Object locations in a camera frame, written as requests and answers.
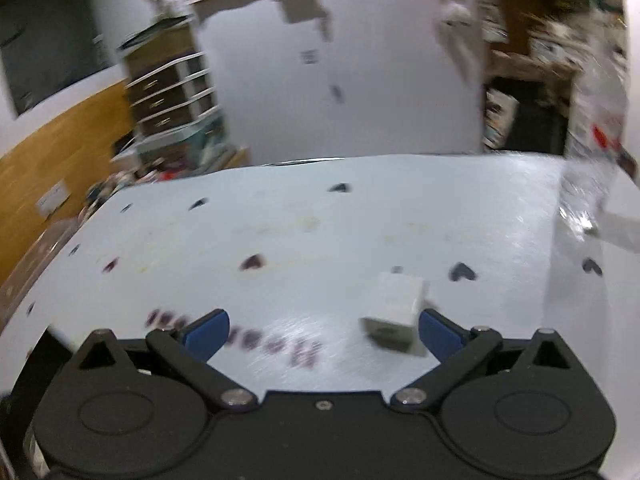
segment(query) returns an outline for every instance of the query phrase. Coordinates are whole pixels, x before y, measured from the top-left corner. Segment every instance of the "black heart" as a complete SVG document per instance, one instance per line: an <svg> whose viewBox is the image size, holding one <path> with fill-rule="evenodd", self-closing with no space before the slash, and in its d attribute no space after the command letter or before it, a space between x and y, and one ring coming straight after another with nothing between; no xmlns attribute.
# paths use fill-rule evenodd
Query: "black heart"
<svg viewBox="0 0 640 480"><path fill-rule="evenodd" d="M189 211L191 211L192 209L196 209L197 207L200 207L201 205L205 205L208 201L209 201L208 198L201 198L197 202L193 203L193 205L189 208Z"/></svg>
<svg viewBox="0 0 640 480"><path fill-rule="evenodd" d="M466 278L474 282L478 278L478 275L471 267L459 262L449 271L449 279L452 282L458 282L460 278Z"/></svg>
<svg viewBox="0 0 640 480"><path fill-rule="evenodd" d="M264 265L264 257L261 254L254 254L242 262L240 270L261 269Z"/></svg>
<svg viewBox="0 0 640 480"><path fill-rule="evenodd" d="M587 258L582 262L582 270L589 274L591 271L595 272L598 276L602 276L602 269L591 258Z"/></svg>
<svg viewBox="0 0 640 480"><path fill-rule="evenodd" d="M329 192L338 192L338 193L350 193L351 186L346 182L341 182L340 184L336 184L333 187L329 188Z"/></svg>

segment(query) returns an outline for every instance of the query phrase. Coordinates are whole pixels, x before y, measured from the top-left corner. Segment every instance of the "table surface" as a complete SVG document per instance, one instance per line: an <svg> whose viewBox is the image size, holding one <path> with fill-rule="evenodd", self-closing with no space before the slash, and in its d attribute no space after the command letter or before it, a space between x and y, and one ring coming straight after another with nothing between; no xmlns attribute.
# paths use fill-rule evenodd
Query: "table surface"
<svg viewBox="0 0 640 480"><path fill-rule="evenodd" d="M578 240L556 214L563 164L538 155L389 155L123 190L52 261L0 336L0 392L49 325L78 345L100 327L142 337L162 318L149 327L154 310L193 320L224 308L232 338L210 364L257 394L388 397L437 364L426 352L379 348L359 327L380 272L401 266L462 326L514 338L558 329L617 416L603 473L636 480L640 190L620 172L601 239ZM329 191L340 183L350 192ZM241 270L254 254L264 266ZM585 258L604 275L584 272ZM452 282L459 262L478 279Z"/></svg>

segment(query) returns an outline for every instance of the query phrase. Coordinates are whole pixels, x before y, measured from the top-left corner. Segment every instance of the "bolt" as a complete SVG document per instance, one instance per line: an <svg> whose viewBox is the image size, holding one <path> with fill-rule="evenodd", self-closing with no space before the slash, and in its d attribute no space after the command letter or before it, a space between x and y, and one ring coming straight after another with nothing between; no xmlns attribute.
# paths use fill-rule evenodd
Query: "bolt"
<svg viewBox="0 0 640 480"><path fill-rule="evenodd" d="M220 398L228 406L246 406L254 400L254 394L242 388L227 390Z"/></svg>
<svg viewBox="0 0 640 480"><path fill-rule="evenodd" d="M316 408L321 412L328 412L334 404L330 400L318 400L316 402Z"/></svg>
<svg viewBox="0 0 640 480"><path fill-rule="evenodd" d="M422 404L427 400L427 394L420 388L405 388L396 393L396 399L405 405Z"/></svg>

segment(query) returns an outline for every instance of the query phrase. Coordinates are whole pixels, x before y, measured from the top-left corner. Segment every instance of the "small white box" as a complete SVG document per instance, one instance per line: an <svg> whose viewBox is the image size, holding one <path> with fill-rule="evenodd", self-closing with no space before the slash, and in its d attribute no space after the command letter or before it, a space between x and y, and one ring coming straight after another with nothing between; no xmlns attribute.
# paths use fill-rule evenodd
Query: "small white box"
<svg viewBox="0 0 640 480"><path fill-rule="evenodd" d="M364 331L380 339L408 344L414 342L425 289L422 278L381 272L370 312L360 319Z"/></svg>

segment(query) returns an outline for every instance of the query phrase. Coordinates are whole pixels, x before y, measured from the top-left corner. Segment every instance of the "silver screw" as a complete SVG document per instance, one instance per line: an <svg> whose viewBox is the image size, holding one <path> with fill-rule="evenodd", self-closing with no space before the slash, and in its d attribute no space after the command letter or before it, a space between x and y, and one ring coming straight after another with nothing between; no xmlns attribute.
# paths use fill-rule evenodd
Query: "silver screw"
<svg viewBox="0 0 640 480"><path fill-rule="evenodd" d="M422 404L427 394L420 388L405 388L396 393L396 399L405 405Z"/></svg>
<svg viewBox="0 0 640 480"><path fill-rule="evenodd" d="M321 412L328 412L334 404L330 400L318 400L316 402L316 408Z"/></svg>
<svg viewBox="0 0 640 480"><path fill-rule="evenodd" d="M254 400L254 394L242 388L236 388L235 390L227 390L220 398L228 406L246 406Z"/></svg>

